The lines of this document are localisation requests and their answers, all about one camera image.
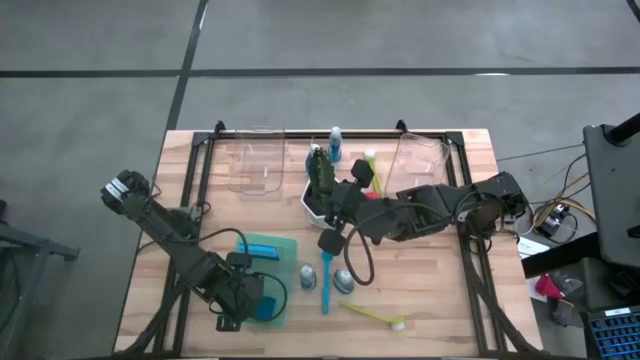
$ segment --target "blue spray bottle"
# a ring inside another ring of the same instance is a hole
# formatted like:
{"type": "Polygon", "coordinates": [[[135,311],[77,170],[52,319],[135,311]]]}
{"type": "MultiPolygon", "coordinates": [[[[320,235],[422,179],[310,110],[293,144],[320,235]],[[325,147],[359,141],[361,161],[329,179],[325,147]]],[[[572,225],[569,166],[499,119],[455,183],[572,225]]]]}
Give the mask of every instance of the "blue spray bottle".
{"type": "Polygon", "coordinates": [[[331,134],[329,134],[329,160],[332,163],[337,163],[342,157],[342,134],[340,128],[334,126],[331,128],[331,134]]]}

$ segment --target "transparent plastic bin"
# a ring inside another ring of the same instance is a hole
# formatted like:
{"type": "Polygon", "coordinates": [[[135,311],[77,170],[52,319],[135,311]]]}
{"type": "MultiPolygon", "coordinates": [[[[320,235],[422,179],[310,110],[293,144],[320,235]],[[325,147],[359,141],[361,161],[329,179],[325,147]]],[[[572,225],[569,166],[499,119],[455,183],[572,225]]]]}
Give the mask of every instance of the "transparent plastic bin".
{"type": "Polygon", "coordinates": [[[449,147],[441,141],[414,134],[402,135],[385,185],[386,196],[395,198],[402,190],[441,184],[448,158],[449,147]]]}
{"type": "Polygon", "coordinates": [[[284,130],[252,127],[236,131],[229,189],[246,197],[272,198],[284,170],[284,130]]]}

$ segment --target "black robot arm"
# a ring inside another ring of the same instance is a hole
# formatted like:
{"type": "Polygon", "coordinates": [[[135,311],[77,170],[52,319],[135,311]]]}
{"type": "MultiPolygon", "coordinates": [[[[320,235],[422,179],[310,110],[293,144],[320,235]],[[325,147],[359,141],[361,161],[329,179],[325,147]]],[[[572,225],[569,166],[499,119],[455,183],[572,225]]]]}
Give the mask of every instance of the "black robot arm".
{"type": "Polygon", "coordinates": [[[105,205],[133,220],[169,254],[183,284],[205,302],[219,304],[224,321],[232,326],[219,326],[218,330],[237,331],[240,323],[253,315],[263,295],[264,278],[242,270],[250,266],[250,258],[230,253],[227,259],[235,260],[230,264],[197,246],[193,222],[156,202],[150,195],[149,182],[137,172],[122,171],[101,193],[105,205]]]}
{"type": "Polygon", "coordinates": [[[330,198],[331,211],[325,221],[335,229],[325,230],[318,246],[339,255],[346,243],[341,235],[347,223],[358,225],[361,235],[379,245],[382,238],[405,241],[444,230],[464,217],[468,233],[478,237],[495,232],[497,219],[525,213],[528,201],[511,174],[501,172],[487,180],[454,188],[445,184],[424,185],[396,193],[397,198],[369,200],[362,193],[373,172],[356,160],[354,182],[336,185],[330,198]]]}

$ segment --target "gray floor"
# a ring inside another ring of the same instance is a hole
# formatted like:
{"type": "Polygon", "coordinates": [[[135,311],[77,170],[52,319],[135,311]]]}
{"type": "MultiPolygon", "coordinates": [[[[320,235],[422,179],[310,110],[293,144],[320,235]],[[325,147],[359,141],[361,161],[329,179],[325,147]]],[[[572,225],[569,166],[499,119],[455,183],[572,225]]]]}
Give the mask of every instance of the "gray floor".
{"type": "MultiPolygon", "coordinates": [[[[0,70],[177,69],[197,0],[0,0],[0,70]]],[[[194,68],[637,66],[624,0],[211,0],[194,68]]],[[[124,168],[151,177],[175,79],[0,79],[0,198],[15,226],[82,247],[52,261],[23,358],[111,350],[139,230],[99,189],[124,168]]],[[[179,129],[489,128],[507,158],[578,144],[585,125],[635,114],[640,77],[192,79],[179,129]]],[[[580,148],[499,162],[532,200],[580,148]]],[[[584,172],[584,164],[572,177],[584,172]]],[[[588,192],[578,198],[590,206],[588,192]]],[[[580,231],[590,230],[581,219],[580,231]]],[[[545,348],[581,355],[577,329],[538,309],[545,348]]]]}

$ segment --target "yellow-green toothbrush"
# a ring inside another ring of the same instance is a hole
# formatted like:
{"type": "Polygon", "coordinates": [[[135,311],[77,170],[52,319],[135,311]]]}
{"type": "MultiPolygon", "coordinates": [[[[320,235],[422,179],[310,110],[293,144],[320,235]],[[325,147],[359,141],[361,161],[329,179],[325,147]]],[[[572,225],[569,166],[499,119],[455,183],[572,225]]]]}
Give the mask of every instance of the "yellow-green toothbrush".
{"type": "Polygon", "coordinates": [[[364,152],[364,159],[369,163],[371,170],[373,171],[373,191],[382,197],[382,191],[380,191],[380,183],[378,182],[378,176],[376,175],[376,152],[373,149],[369,149],[364,152]]]}
{"type": "Polygon", "coordinates": [[[394,318],[384,318],[382,316],[379,316],[377,314],[372,313],[371,311],[361,308],[359,306],[355,306],[353,304],[350,304],[348,302],[345,301],[338,301],[338,304],[340,304],[340,306],[342,306],[345,309],[349,309],[349,310],[353,310],[355,312],[358,312],[362,315],[366,315],[369,317],[372,317],[374,319],[380,320],[380,321],[384,321],[385,323],[387,323],[389,325],[389,328],[391,329],[391,331],[402,331],[406,328],[406,326],[404,325],[404,317],[402,316],[398,316],[398,317],[394,317],[394,318]]]}

